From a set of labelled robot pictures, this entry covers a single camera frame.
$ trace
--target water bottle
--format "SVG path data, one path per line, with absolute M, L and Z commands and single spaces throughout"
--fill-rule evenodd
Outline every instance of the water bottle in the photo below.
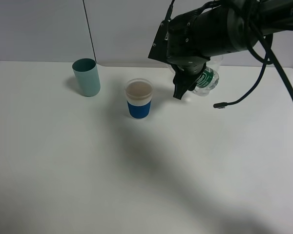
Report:
M 201 74 L 200 78 L 196 83 L 196 87 L 193 92 L 198 96 L 207 96 L 209 92 L 216 87 L 219 81 L 218 73 L 206 67 L 205 71 Z

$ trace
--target blue cup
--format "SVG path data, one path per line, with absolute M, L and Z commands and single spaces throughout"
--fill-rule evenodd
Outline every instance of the blue cup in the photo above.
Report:
M 148 116 L 153 96 L 153 86 L 146 79 L 132 79 L 125 86 L 130 115 L 135 119 Z
M 100 91 L 100 80 L 97 63 L 90 58 L 82 58 L 73 63 L 73 71 L 82 93 L 93 97 Z

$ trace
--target white tabletop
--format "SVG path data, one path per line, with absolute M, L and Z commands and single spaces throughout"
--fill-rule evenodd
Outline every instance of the white tabletop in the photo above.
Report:
M 293 69 L 285 69 L 293 84 Z M 0 233 L 293 234 L 293 104 L 278 73 L 221 67 L 207 97 L 172 98 L 164 68 L 99 66 L 78 94 L 71 63 L 0 61 Z M 150 115 L 123 86 L 147 78 Z

